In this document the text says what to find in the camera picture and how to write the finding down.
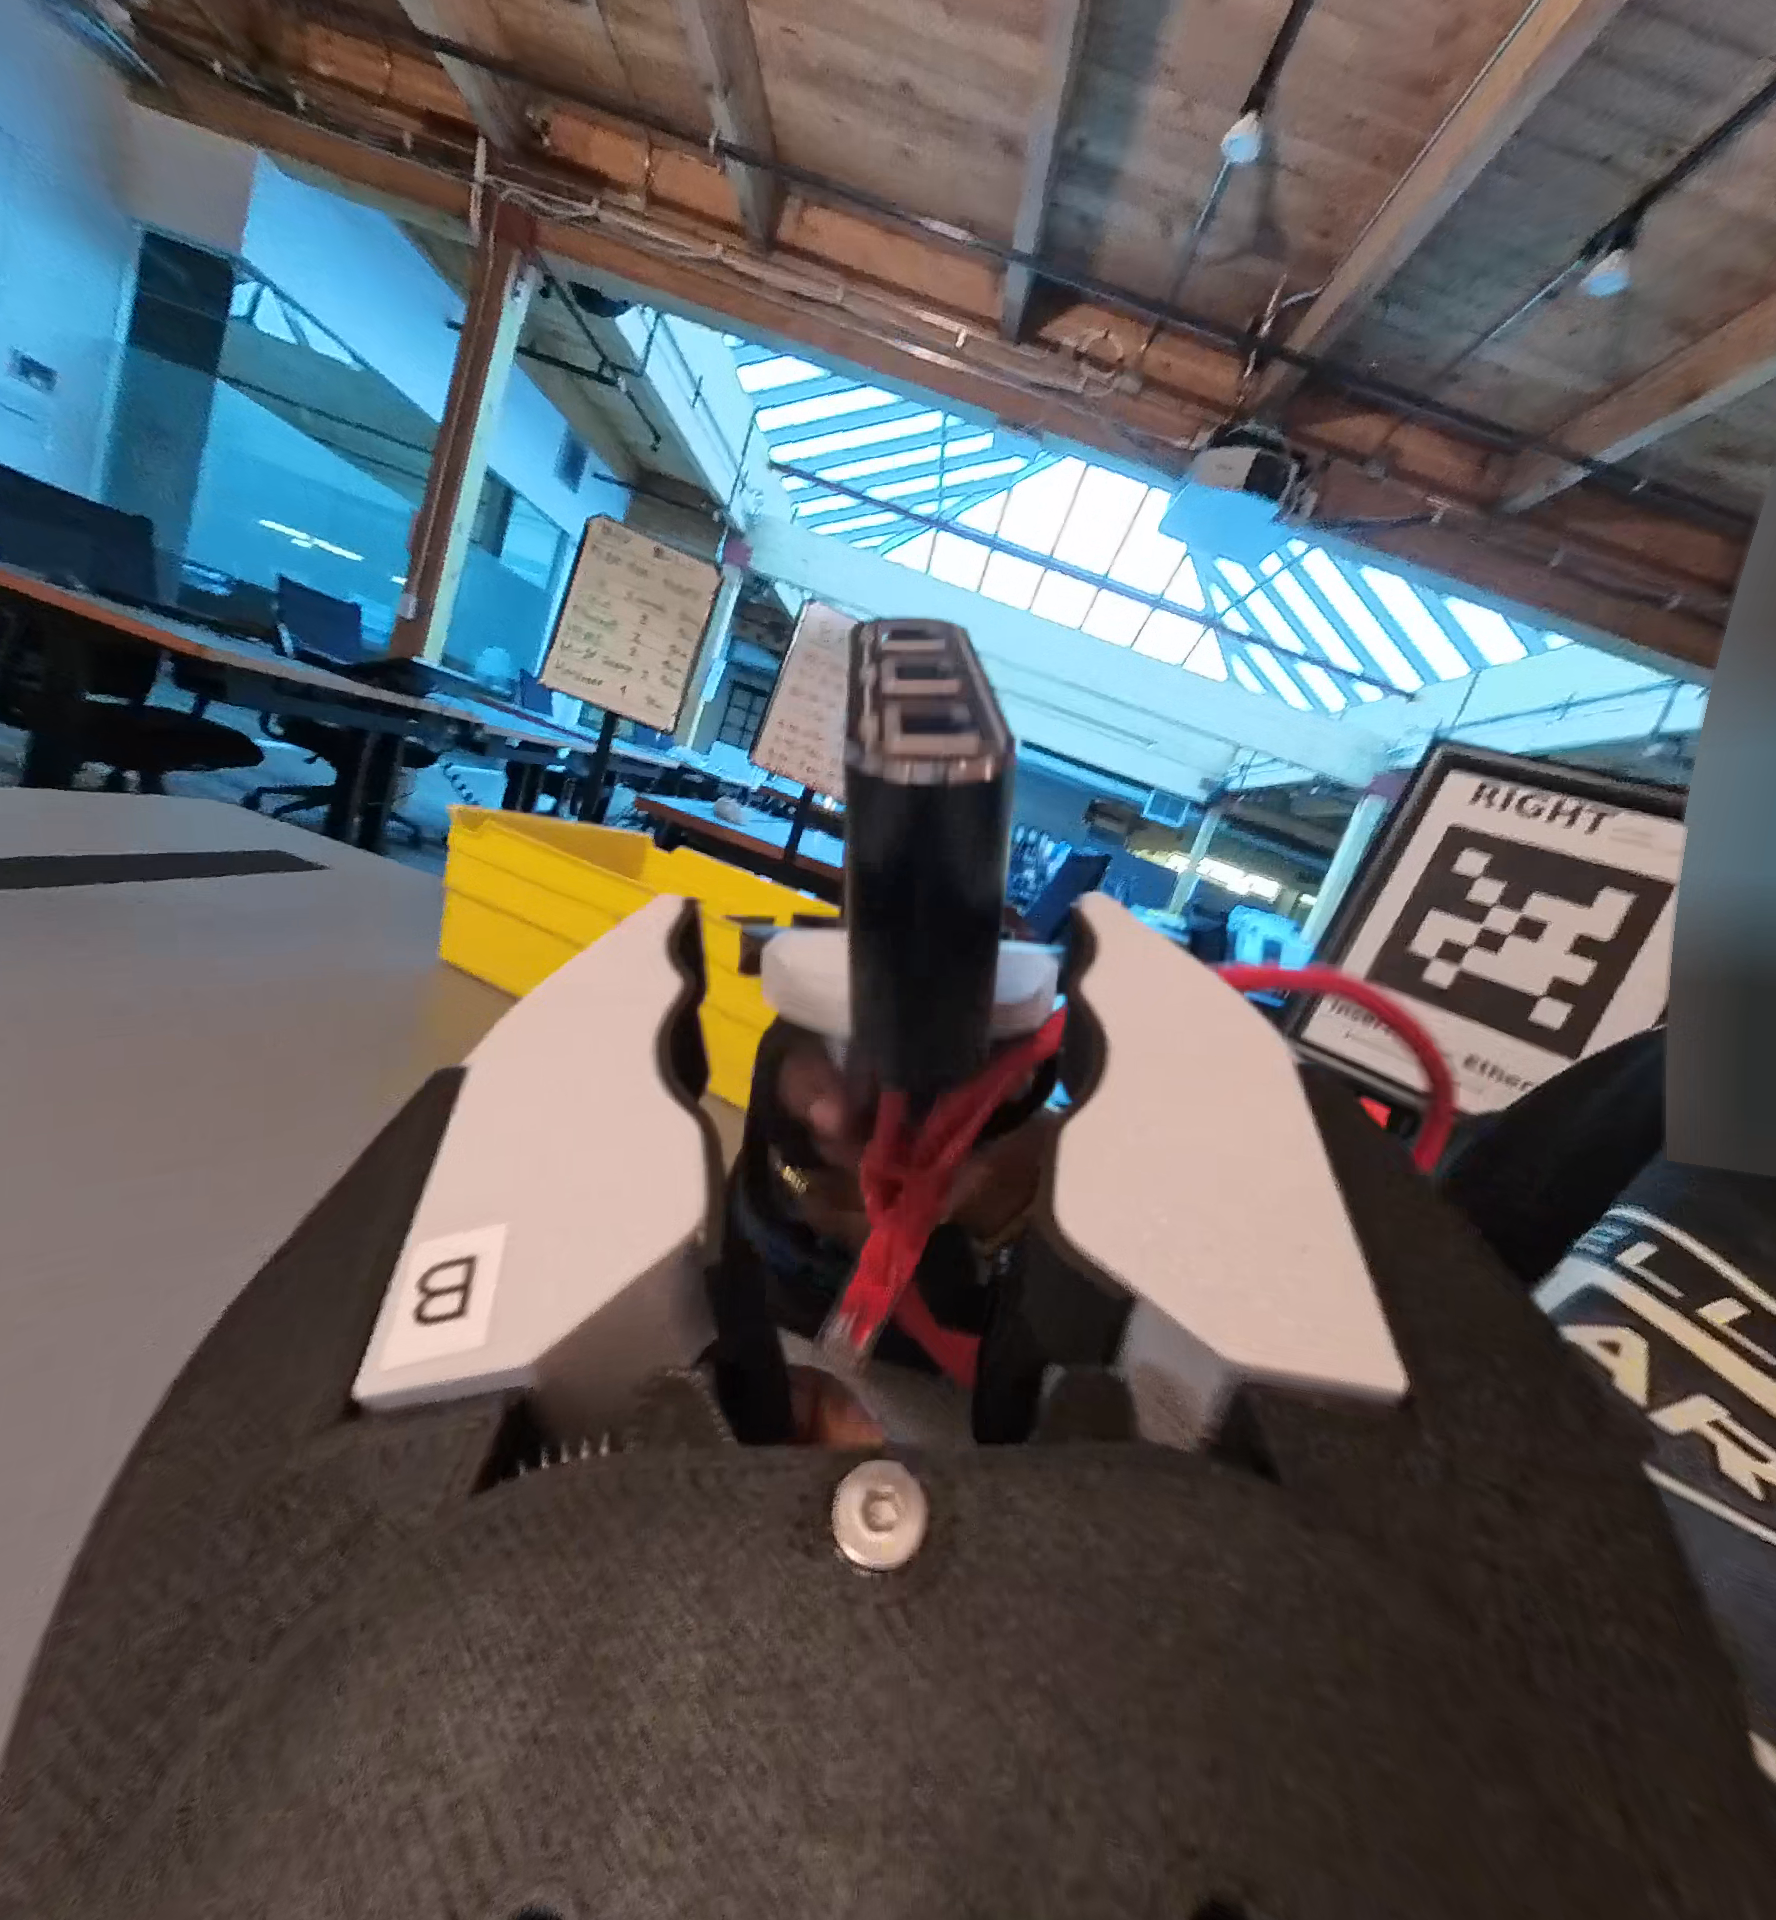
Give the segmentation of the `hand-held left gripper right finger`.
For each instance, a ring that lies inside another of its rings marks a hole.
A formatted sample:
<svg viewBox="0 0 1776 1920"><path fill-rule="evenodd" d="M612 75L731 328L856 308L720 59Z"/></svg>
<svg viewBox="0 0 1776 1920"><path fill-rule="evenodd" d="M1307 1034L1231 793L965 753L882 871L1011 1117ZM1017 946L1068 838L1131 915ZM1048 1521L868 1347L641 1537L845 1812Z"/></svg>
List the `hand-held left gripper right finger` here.
<svg viewBox="0 0 1776 1920"><path fill-rule="evenodd" d="M1128 1300L1113 1368L1145 1438L1199 1446L1251 1385L1403 1404L1302 1073L1248 996L1088 894L1070 924L1067 1059L1048 1221Z"/></svg>

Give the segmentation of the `handwritten whiteboard on stand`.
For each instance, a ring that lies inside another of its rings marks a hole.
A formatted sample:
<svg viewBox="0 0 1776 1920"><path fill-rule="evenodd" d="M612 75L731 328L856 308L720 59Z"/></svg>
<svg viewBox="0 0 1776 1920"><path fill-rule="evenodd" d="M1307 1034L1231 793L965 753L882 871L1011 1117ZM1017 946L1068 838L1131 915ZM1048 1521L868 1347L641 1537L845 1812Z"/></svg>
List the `handwritten whiteboard on stand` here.
<svg viewBox="0 0 1776 1920"><path fill-rule="evenodd" d="M715 562L612 515L588 518L540 685L677 733L720 586Z"/></svg>
<svg viewBox="0 0 1776 1920"><path fill-rule="evenodd" d="M804 604L752 747L755 767L837 801L845 799L853 627L845 610Z"/></svg>

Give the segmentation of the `long wooden office desk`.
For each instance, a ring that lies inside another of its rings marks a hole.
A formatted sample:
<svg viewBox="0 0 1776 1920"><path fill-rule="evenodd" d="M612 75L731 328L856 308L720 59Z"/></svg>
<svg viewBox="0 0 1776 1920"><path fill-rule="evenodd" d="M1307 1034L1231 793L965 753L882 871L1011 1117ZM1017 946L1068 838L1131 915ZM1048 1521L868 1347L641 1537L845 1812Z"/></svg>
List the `long wooden office desk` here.
<svg viewBox="0 0 1776 1920"><path fill-rule="evenodd" d="M540 772L580 745L500 701L417 697L274 646L60 584L0 560L0 727L22 735L18 786L68 790L87 769L108 786L159 790L172 774L244 772L240 733L156 701L172 674L257 717L296 717L333 735L324 801L329 838L378 851L407 747L471 753L514 767L505 805L533 809Z"/></svg>

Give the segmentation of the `framed marker sign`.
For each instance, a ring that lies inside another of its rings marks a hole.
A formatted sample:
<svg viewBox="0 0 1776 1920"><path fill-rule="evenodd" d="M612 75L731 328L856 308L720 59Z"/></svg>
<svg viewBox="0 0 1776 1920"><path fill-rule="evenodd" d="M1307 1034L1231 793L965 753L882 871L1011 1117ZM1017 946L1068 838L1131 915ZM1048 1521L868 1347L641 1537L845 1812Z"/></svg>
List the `framed marker sign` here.
<svg viewBox="0 0 1776 1920"><path fill-rule="evenodd" d="M1494 1116L1664 1018L1687 843L1678 786L1438 740L1314 964L1406 1008L1459 1119Z"/></svg>

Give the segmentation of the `white ceiling projector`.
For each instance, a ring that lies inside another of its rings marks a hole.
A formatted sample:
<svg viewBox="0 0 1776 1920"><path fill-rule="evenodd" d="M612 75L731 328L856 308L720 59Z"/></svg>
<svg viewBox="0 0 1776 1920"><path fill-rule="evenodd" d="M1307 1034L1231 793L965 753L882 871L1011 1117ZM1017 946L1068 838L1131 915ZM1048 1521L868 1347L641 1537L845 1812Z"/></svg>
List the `white ceiling projector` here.
<svg viewBox="0 0 1776 1920"><path fill-rule="evenodd" d="M1192 459L1159 530L1197 560L1257 562L1307 521L1314 504L1307 456L1281 430L1231 421Z"/></svg>

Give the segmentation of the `wooden post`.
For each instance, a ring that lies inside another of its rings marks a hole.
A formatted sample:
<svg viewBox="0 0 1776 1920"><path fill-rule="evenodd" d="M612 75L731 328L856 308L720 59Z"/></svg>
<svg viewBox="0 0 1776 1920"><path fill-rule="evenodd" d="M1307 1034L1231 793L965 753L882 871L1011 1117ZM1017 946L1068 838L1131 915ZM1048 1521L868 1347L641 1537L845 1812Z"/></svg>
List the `wooden post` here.
<svg viewBox="0 0 1776 1920"><path fill-rule="evenodd" d="M472 255L469 302L420 511L413 520L391 652L440 658L469 562L489 449L522 332L540 284L529 211L494 199Z"/></svg>

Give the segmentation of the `person's right hand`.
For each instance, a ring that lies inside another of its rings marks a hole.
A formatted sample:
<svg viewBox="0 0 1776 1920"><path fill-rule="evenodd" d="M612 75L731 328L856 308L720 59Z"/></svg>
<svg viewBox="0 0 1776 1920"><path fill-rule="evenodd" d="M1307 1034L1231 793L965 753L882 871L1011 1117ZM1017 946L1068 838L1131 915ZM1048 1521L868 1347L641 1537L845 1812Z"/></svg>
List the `person's right hand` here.
<svg viewBox="0 0 1776 1920"><path fill-rule="evenodd" d="M857 1254L869 1230L859 1167L873 1113L856 1103L822 1041L784 1048L763 1116L771 1129L754 1148L750 1178L765 1217ZM956 1172L944 1223L969 1236L977 1256L996 1254L1028 1228L1060 1129L1060 1117L1038 1111L985 1135Z"/></svg>

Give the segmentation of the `black ethernet port adapter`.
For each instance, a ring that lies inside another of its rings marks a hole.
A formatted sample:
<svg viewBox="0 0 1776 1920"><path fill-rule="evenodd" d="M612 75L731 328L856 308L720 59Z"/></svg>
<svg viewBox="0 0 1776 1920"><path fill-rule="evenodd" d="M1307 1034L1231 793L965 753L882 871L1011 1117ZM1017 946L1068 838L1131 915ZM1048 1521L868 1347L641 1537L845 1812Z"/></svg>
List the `black ethernet port adapter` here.
<svg viewBox="0 0 1776 1920"><path fill-rule="evenodd" d="M992 1052L1017 742L971 634L850 633L844 922L850 1048L915 1116Z"/></svg>

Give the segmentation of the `black office chair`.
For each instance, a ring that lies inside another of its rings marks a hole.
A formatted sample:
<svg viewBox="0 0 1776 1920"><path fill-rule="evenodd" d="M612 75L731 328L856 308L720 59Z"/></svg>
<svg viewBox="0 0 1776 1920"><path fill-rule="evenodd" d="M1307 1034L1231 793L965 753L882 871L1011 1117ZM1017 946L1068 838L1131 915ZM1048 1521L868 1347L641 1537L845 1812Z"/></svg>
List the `black office chair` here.
<svg viewBox="0 0 1776 1920"><path fill-rule="evenodd" d="M144 608L156 597L156 526L0 462L0 562L57 586ZM262 764L249 735L154 704L159 650L0 590L0 724L26 738L18 786L163 793L172 774Z"/></svg>

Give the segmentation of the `person's right forearm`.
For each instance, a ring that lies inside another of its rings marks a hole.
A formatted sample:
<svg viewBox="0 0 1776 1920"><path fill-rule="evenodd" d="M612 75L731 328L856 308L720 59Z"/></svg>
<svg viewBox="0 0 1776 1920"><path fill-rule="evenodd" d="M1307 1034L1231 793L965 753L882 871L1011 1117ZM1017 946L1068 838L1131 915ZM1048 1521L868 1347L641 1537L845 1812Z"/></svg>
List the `person's right forearm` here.
<svg viewBox="0 0 1776 1920"><path fill-rule="evenodd" d="M1446 1150L1437 1191L1525 1289L1662 1156L1665 1043L1655 1026L1577 1059Z"/></svg>

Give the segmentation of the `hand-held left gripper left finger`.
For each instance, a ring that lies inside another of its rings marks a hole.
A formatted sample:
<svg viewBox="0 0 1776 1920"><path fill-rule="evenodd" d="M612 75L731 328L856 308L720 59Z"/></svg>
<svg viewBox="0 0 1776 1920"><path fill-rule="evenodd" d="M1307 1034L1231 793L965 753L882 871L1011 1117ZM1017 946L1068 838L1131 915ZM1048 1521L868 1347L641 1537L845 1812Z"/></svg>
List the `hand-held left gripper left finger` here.
<svg viewBox="0 0 1776 1920"><path fill-rule="evenodd" d="M365 1411L514 1391L630 1419L715 1321L701 909L657 896L525 995L462 1067L352 1380Z"/></svg>

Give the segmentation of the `yellow plastic bin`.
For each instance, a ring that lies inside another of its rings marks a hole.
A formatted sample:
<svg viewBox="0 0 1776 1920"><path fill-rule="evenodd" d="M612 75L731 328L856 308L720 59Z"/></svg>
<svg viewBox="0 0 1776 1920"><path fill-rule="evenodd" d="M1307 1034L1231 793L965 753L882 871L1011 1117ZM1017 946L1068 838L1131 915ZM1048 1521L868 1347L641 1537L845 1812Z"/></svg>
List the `yellow plastic bin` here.
<svg viewBox="0 0 1776 1920"><path fill-rule="evenodd" d="M663 894L701 906L711 1092L746 1107L774 1011L742 969L744 927L833 918L829 902L702 851L662 851L645 832L458 804L447 829L443 959L521 999Z"/></svg>

